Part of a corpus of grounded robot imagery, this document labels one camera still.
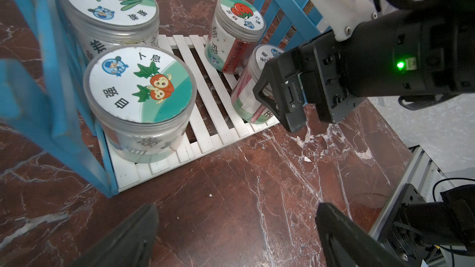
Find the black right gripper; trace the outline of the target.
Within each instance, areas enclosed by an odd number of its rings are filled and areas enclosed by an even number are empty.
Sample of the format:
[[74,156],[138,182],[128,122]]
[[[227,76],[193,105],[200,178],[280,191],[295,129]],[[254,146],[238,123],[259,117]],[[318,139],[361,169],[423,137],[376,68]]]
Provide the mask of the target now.
[[342,42],[324,33],[293,51],[308,103],[337,123],[368,97],[409,110],[475,91],[475,15],[397,11],[359,24]]

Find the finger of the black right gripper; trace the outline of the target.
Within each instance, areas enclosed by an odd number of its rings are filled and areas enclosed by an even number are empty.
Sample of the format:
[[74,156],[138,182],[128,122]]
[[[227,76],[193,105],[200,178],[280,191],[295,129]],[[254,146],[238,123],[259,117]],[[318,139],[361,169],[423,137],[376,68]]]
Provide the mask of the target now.
[[304,97],[298,78],[300,73],[292,54],[283,53],[265,63],[253,88],[256,99],[288,132],[300,131],[306,125]]

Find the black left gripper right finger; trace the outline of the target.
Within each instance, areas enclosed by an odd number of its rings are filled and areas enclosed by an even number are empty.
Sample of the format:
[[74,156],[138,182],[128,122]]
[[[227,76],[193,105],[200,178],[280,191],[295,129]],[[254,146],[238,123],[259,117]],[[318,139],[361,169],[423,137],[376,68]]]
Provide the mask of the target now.
[[319,204],[315,223],[328,267],[405,266],[332,203]]

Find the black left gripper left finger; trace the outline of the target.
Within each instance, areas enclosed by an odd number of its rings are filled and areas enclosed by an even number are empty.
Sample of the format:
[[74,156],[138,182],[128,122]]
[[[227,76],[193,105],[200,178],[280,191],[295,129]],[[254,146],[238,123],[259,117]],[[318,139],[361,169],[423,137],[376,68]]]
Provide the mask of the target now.
[[159,226],[157,207],[142,205],[72,267],[148,267]]

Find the flower label jar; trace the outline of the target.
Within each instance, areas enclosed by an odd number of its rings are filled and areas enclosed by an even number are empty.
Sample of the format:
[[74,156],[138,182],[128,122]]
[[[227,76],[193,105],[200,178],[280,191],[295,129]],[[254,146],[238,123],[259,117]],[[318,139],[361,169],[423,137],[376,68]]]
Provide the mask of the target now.
[[257,100],[253,89],[261,77],[265,64],[282,53],[284,50],[274,45],[257,46],[231,93],[234,110],[242,119],[251,124],[264,124],[273,117],[273,113]]
[[195,77],[181,59],[140,44],[92,59],[83,87],[114,151],[133,163],[156,163],[178,149],[197,97]]

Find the red strawberry label jar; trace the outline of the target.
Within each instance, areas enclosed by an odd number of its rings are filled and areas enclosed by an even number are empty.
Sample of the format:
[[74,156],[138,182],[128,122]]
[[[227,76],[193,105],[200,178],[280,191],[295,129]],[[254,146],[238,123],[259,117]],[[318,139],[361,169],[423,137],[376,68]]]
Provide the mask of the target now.
[[266,29],[263,16],[248,1],[218,0],[205,44],[205,57],[216,70],[234,75],[245,66]]

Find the green tree label jar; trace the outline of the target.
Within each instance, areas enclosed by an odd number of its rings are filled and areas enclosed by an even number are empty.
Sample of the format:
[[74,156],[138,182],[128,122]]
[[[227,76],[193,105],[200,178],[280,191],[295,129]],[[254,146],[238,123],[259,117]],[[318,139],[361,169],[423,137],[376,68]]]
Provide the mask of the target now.
[[157,46],[160,10],[155,0],[59,0],[85,57],[116,46]]

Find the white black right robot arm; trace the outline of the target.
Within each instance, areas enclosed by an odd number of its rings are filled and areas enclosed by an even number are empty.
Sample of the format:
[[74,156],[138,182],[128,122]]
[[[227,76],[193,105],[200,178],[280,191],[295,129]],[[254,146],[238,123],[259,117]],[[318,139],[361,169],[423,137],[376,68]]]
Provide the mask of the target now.
[[337,123],[364,99],[407,110],[475,90],[475,0],[310,0],[330,30],[271,60],[253,93],[288,132],[315,105]]

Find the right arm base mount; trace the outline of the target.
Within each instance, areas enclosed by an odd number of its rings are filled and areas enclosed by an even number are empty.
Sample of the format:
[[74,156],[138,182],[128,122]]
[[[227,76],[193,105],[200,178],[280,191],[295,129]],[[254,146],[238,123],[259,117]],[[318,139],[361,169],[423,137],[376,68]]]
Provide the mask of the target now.
[[475,256],[475,186],[462,185],[426,202],[407,184],[376,231],[376,240],[407,267],[420,267],[435,248]]

